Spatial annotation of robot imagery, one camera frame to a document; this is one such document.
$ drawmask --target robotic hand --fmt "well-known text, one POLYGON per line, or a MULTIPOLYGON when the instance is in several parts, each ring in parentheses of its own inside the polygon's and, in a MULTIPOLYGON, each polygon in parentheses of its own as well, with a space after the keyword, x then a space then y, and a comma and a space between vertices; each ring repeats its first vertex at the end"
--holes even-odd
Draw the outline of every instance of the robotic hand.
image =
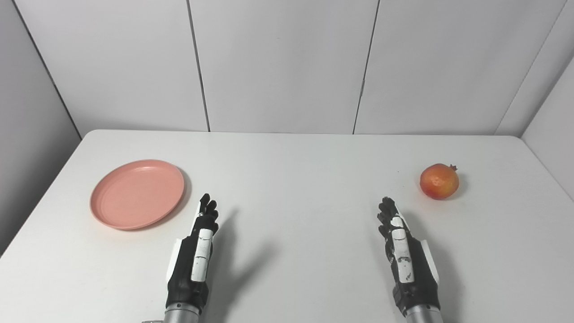
POLYGON ((379 232, 395 280, 395 304, 408 323, 443 323, 439 304, 439 275, 426 240, 411 234, 391 198, 379 204, 379 232))
POLYGON ((199 202, 191 233, 177 239, 167 273, 168 299, 164 323, 197 323, 207 303, 209 290, 205 283, 207 267, 213 251, 213 235, 217 203, 205 194, 199 202))

